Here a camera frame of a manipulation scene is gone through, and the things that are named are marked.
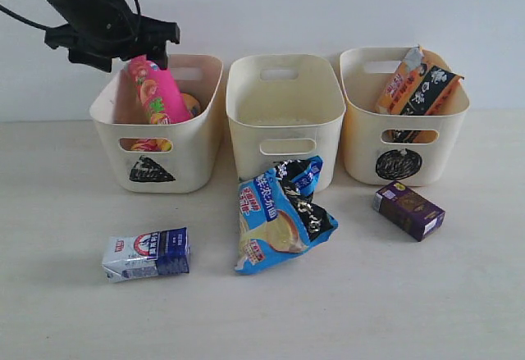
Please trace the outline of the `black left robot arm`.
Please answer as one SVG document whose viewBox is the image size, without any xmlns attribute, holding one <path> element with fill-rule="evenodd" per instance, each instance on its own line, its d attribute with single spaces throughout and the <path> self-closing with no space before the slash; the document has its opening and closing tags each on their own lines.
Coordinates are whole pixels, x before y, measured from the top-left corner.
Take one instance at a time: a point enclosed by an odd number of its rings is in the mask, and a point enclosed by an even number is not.
<svg viewBox="0 0 525 360">
<path fill-rule="evenodd" d="M 7 7 L 11 18 L 44 32 L 51 49 L 65 48 L 71 63 L 111 72 L 114 59 L 145 56 L 165 70 L 167 43 L 180 42 L 175 22 L 143 15 L 139 0 L 46 0 L 66 20 L 51 27 L 31 21 Z"/>
</svg>

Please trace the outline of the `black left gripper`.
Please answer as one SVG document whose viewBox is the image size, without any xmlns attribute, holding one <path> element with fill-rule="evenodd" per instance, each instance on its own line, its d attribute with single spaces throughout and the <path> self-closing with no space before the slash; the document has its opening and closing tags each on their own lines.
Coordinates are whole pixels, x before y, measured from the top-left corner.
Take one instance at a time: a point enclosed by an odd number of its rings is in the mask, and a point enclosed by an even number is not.
<svg viewBox="0 0 525 360">
<path fill-rule="evenodd" d="M 66 20 L 49 28 L 44 42 L 68 50 L 72 63 L 109 73 L 112 60 L 145 55 L 168 68 L 167 44 L 180 42 L 177 23 L 144 16 L 139 0 L 46 0 Z"/>
</svg>

